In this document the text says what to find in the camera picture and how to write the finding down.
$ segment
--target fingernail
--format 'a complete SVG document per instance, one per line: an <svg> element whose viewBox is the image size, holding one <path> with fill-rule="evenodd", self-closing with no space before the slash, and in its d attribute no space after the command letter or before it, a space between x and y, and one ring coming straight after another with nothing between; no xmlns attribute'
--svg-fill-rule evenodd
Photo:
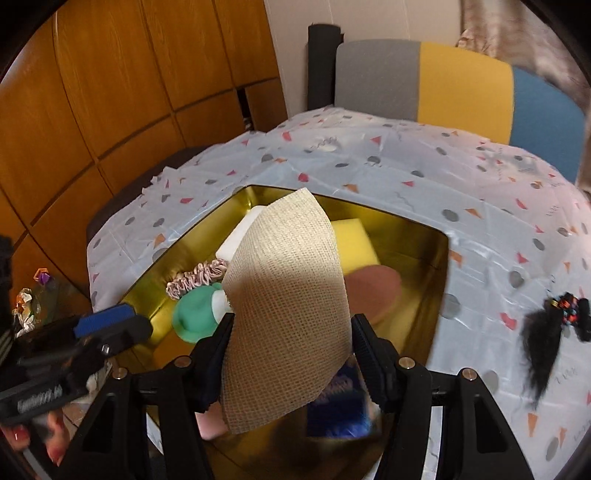
<svg viewBox="0 0 591 480"><path fill-rule="evenodd" d="M61 459L63 458L63 456L66 454L66 450L63 448L54 448L54 449L50 449L47 454L49 455L49 458L51 459L51 461L53 463L55 463L56 465L59 464L59 462L61 462Z"/></svg>
<svg viewBox="0 0 591 480"><path fill-rule="evenodd" d="M22 425L19 425L18 427L14 427L12 432L14 434L14 439L17 442L26 442L29 439L29 432Z"/></svg>

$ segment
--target pink object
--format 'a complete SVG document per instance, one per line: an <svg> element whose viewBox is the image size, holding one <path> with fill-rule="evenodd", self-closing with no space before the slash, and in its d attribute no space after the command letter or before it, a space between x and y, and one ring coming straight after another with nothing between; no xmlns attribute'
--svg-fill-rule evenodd
<svg viewBox="0 0 591 480"><path fill-rule="evenodd" d="M222 417L222 406L215 402L205 413L196 413L197 426L203 440L213 440L228 431Z"/></svg>
<svg viewBox="0 0 591 480"><path fill-rule="evenodd" d="M180 300L188 291L220 280L227 269L228 264L226 261L220 259L197 264L193 271L179 273L172 281L168 282L166 284L166 295L173 300Z"/></svg>
<svg viewBox="0 0 591 480"><path fill-rule="evenodd" d="M385 265L369 265L345 275L351 316L363 313L371 325L384 320L402 291L399 273Z"/></svg>

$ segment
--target white tablecloth with confetti pattern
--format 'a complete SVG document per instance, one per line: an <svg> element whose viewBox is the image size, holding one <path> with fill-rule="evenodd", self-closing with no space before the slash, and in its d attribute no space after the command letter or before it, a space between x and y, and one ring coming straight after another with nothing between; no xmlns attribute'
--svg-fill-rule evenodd
<svg viewBox="0 0 591 480"><path fill-rule="evenodd" d="M117 303L197 221L245 185L376 207L443 231L449 277L430 369L480 372L538 480L553 479L591 426L591 345L565 330L537 410L524 390L520 330L548 294L591 291L591 209L543 160L464 131L339 108L246 133L153 185L113 215L88 247L95 310ZM434 415L424 478L434 478Z"/></svg>

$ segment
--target wooden wardrobe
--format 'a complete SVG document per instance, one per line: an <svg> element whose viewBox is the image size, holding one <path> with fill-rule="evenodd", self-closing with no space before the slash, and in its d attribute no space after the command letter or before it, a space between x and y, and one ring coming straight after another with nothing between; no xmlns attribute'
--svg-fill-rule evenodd
<svg viewBox="0 0 591 480"><path fill-rule="evenodd" d="M12 298L47 267L90 309L86 225L176 151L285 120L263 0L69 0L0 82Z"/></svg>

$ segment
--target hand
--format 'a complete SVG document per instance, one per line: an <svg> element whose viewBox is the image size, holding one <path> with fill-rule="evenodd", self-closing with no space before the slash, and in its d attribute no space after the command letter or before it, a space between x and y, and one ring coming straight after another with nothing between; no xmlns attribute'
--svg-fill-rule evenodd
<svg viewBox="0 0 591 480"><path fill-rule="evenodd" d="M47 427L53 434L45 442L47 454L53 463L59 465L70 444L70 433L64 424L64 416L61 410L47 414ZM0 426L0 429L10 446L17 452L29 446L30 434L22 425L10 428Z"/></svg>

